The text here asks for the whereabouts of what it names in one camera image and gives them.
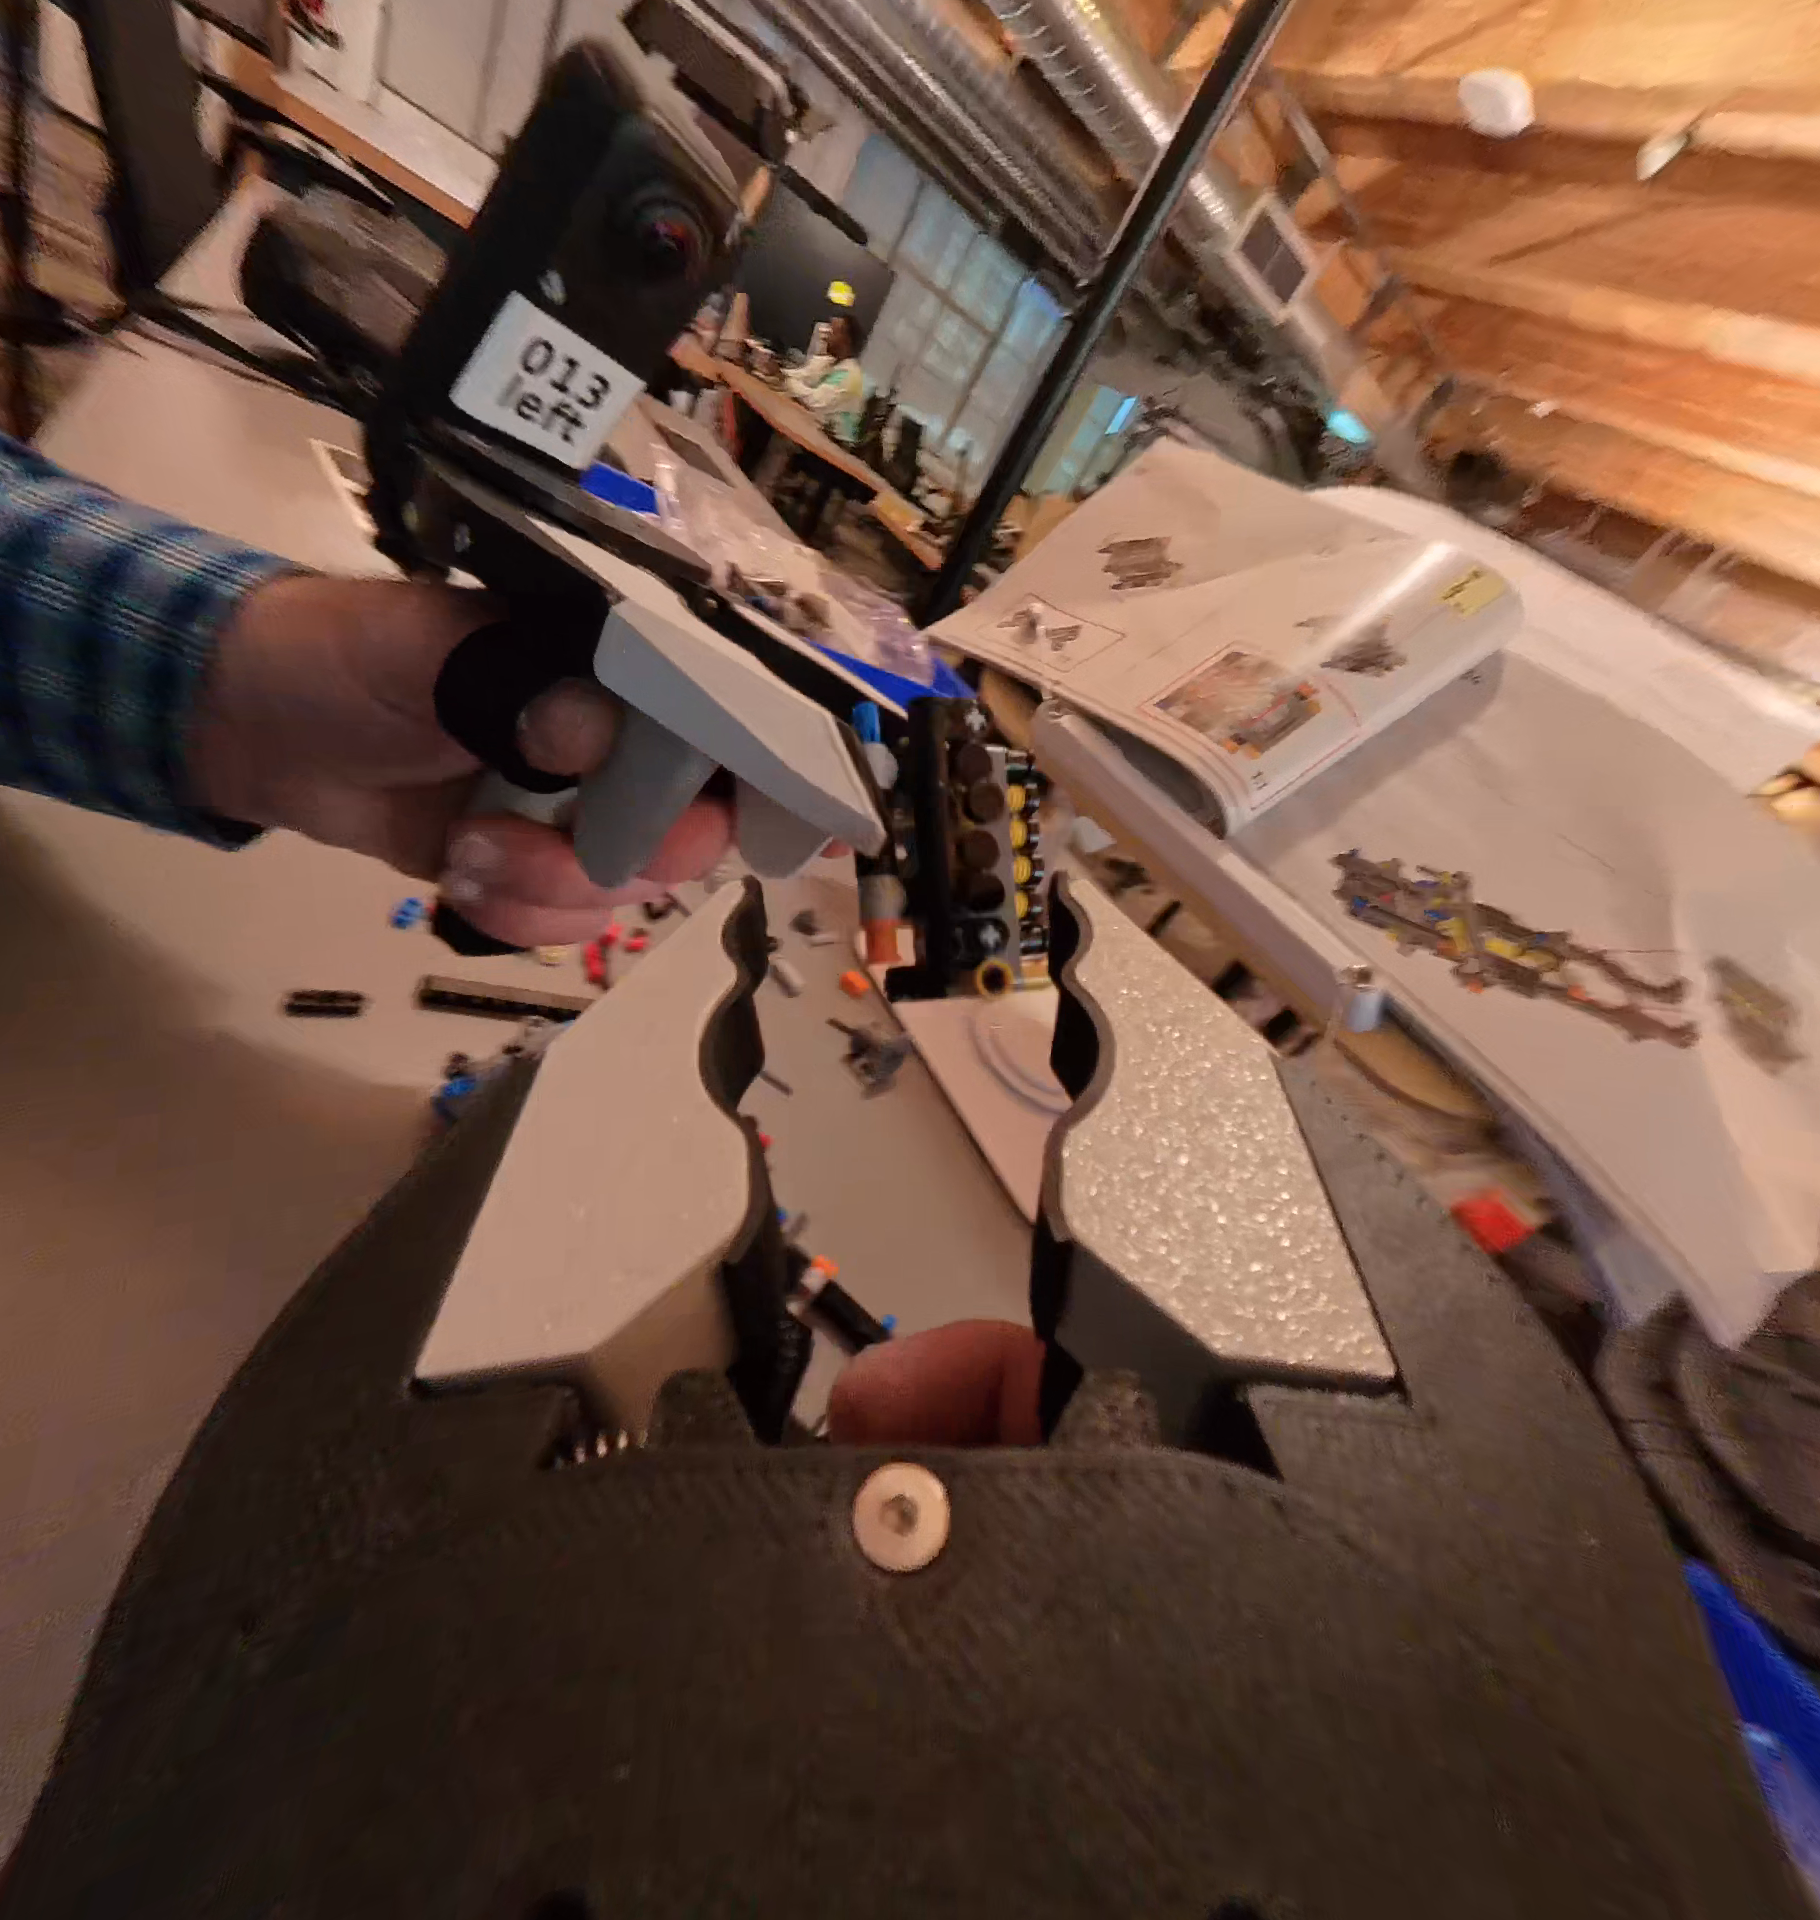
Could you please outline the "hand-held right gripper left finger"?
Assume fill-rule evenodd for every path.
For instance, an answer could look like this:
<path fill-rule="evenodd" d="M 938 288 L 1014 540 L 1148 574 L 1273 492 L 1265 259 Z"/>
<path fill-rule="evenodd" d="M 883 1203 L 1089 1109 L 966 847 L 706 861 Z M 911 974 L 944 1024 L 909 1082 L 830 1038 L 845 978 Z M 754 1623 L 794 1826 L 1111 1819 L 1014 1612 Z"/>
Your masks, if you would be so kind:
<path fill-rule="evenodd" d="M 809 1331 L 768 1149 L 744 1101 L 765 1057 L 758 878 L 724 882 L 545 1044 L 452 1265 L 414 1383 L 562 1385 L 597 1438 L 640 1438 L 681 1374 L 786 1438 Z"/>

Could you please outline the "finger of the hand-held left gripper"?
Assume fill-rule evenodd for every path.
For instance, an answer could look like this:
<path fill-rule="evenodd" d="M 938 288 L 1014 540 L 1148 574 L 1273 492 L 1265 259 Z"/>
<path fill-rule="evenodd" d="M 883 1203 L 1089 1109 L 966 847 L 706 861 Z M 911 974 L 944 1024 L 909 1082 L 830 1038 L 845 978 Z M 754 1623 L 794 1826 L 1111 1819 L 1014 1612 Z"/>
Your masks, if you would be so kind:
<path fill-rule="evenodd" d="M 594 876 L 629 882 L 724 773 L 748 871 L 784 880 L 828 845 L 877 856 L 889 830 L 849 725 L 691 612 L 618 598 L 594 678 L 624 707 L 594 768 Z"/>

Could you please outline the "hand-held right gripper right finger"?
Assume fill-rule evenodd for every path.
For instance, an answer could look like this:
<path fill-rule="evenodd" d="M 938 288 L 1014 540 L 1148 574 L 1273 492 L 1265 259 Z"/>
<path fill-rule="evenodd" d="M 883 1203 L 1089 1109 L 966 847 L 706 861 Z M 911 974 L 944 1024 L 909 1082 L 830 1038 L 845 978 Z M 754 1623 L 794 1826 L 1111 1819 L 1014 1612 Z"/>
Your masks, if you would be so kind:
<path fill-rule="evenodd" d="M 1099 886 L 1047 891 L 1047 1064 L 1028 1308 L 1051 1427 L 1094 1375 L 1163 1442 L 1232 1448 L 1253 1387 L 1398 1385 L 1282 1059 Z"/>

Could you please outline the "yellow black lego engine block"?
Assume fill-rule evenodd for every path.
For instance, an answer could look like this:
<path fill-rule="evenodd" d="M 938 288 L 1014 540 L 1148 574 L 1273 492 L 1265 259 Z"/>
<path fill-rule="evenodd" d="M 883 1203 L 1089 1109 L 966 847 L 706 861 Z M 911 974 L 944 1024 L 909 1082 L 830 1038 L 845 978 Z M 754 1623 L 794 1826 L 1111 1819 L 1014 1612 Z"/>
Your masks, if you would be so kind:
<path fill-rule="evenodd" d="M 1047 974 L 1047 861 L 1035 758 L 973 697 L 852 716 L 882 844 L 852 856 L 857 948 L 889 1004 L 998 1000 Z"/>

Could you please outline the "person's left forearm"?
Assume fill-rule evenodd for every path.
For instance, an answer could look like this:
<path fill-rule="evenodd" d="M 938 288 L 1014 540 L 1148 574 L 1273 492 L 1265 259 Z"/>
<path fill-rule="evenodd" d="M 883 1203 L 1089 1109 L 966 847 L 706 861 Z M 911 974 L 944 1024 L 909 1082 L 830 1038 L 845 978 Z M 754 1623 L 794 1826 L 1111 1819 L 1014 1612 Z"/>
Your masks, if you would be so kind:
<path fill-rule="evenodd" d="M 282 555 L 105 492 L 0 431 L 0 787 L 234 852 L 187 782 L 197 693 Z"/>

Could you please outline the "clear bags of lego parts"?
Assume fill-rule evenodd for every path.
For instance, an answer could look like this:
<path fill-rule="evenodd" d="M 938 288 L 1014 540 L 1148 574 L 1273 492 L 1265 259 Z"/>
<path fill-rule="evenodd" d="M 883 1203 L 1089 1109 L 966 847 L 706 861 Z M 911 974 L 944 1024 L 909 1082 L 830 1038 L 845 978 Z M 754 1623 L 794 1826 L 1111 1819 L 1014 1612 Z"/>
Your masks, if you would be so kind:
<path fill-rule="evenodd" d="M 935 684 L 940 659 L 900 604 L 807 546 L 760 492 L 669 460 L 652 490 L 662 527 L 698 554 L 716 591 L 828 654 Z"/>

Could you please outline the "long black lego beam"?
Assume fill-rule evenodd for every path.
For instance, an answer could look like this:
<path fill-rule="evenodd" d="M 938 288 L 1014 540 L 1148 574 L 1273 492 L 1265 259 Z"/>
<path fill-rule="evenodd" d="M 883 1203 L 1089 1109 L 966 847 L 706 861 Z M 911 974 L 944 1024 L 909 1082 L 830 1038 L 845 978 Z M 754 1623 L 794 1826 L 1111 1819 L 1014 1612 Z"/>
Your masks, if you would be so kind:
<path fill-rule="evenodd" d="M 592 1004 L 594 1000 L 581 993 L 437 971 L 417 975 L 411 990 L 411 1006 L 420 1012 L 517 1026 L 532 1021 L 567 1024 L 588 1012 Z"/>

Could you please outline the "lego instruction booklet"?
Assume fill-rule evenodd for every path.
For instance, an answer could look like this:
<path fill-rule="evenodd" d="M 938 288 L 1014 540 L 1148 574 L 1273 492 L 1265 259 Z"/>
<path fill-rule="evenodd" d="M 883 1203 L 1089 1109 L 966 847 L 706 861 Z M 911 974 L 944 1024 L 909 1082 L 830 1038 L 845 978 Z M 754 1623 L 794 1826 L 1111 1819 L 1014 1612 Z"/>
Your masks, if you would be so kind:
<path fill-rule="evenodd" d="M 1820 1269 L 1820 853 L 1711 662 L 1445 507 L 1180 443 L 930 638 L 1186 776 L 1708 1333 Z"/>

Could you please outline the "person's right hand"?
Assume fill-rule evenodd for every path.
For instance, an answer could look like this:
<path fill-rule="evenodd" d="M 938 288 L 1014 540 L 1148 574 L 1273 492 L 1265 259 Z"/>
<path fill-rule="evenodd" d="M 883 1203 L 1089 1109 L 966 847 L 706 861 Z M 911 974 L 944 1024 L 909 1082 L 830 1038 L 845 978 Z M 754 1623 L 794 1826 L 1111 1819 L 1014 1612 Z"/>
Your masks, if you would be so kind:
<path fill-rule="evenodd" d="M 826 1438 L 853 1448 L 1042 1443 L 1046 1348 L 1028 1325 L 962 1320 L 863 1348 L 832 1381 Z"/>

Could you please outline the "person's left hand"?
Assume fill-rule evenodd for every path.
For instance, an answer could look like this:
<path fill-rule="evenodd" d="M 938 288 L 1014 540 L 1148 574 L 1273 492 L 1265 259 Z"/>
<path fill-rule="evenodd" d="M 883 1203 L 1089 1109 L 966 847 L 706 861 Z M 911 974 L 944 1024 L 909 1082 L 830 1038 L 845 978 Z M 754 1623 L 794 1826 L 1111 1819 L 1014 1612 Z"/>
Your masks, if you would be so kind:
<path fill-rule="evenodd" d="M 254 588 L 202 669 L 186 804 L 429 882 L 509 948 L 583 944 L 618 905 L 707 876 L 733 844 L 720 798 L 688 804 L 640 873 L 611 888 L 585 878 L 562 828 L 483 811 L 477 762 L 441 729 L 433 684 L 497 614 L 479 589 L 429 583 L 290 572 Z"/>

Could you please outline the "blue parts bin with tag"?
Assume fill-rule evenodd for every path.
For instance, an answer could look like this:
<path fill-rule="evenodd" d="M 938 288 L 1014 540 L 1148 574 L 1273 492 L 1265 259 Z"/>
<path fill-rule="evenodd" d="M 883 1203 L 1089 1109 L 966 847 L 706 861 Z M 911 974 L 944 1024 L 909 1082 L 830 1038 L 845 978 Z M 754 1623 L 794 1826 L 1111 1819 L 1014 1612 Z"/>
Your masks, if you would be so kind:
<path fill-rule="evenodd" d="M 758 492 L 733 487 L 663 446 L 650 456 L 599 457 L 585 469 L 583 490 L 688 549 L 703 585 L 813 645 L 897 705 L 969 693 L 889 595 L 839 572 Z"/>

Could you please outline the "white book stand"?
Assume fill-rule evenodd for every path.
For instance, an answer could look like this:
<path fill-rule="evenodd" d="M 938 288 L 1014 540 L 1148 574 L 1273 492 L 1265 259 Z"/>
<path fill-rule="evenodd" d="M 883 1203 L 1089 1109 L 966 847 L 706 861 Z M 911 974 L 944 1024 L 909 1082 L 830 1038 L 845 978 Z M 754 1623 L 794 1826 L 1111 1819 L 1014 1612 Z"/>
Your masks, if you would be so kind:
<path fill-rule="evenodd" d="M 981 671 L 978 695 L 1074 821 L 1103 836 L 1103 852 L 1083 861 L 1141 876 L 1154 898 L 1141 929 L 1215 1000 L 1282 1054 L 1328 1046 L 1378 1092 L 1423 1098 L 1426 1054 L 1394 1021 L 1374 964 L 1200 821 L 1169 790 L 1165 763 L 1001 669 Z"/>

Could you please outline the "black metal pole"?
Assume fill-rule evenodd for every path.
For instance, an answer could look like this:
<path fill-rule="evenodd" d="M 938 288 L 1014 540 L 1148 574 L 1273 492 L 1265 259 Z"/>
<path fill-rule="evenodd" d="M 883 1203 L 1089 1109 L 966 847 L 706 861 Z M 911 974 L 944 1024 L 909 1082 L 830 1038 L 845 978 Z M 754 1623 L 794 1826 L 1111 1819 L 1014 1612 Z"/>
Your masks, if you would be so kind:
<path fill-rule="evenodd" d="M 1128 209 L 1099 253 L 1091 275 L 1079 283 L 1065 328 L 1037 373 L 1019 414 L 998 446 L 957 532 L 918 608 L 918 627 L 927 629 L 955 612 L 963 588 L 988 554 L 995 526 L 1028 477 L 1053 421 L 1079 386 L 1095 347 L 1125 294 L 1137 281 L 1145 255 L 1171 222 L 1188 182 L 1203 163 L 1224 119 L 1242 104 L 1264 56 L 1271 50 L 1287 1 L 1246 3 L 1232 20 L 1215 56 L 1197 79 L 1181 115 L 1162 142 L 1152 167 L 1141 176 Z"/>

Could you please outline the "long blue parts bin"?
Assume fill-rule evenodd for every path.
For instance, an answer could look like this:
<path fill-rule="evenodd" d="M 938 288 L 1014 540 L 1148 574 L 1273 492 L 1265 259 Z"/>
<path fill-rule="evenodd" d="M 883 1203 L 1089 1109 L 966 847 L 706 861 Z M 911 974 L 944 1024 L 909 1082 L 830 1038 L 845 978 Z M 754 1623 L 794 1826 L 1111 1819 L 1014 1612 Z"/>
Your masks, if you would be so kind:
<path fill-rule="evenodd" d="M 1820 1913 L 1820 1690 L 1708 1563 L 1683 1571 L 1769 1821 Z"/>

